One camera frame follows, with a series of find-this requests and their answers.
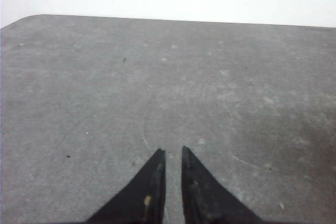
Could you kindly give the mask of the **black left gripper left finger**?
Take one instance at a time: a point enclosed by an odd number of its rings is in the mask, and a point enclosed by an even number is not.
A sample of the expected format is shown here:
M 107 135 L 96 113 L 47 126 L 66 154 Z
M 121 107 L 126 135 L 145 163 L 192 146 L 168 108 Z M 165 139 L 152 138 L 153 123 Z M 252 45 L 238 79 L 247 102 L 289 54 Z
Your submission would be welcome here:
M 159 148 L 132 180 L 86 223 L 162 223 L 165 171 L 165 151 Z

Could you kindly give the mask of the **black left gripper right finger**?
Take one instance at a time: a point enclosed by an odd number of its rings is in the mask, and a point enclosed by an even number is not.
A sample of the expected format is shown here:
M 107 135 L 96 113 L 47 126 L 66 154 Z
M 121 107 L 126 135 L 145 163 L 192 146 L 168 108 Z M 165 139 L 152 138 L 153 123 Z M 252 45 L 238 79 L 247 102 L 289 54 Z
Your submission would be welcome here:
M 186 146 L 182 148 L 181 190 L 185 223 L 262 223 Z

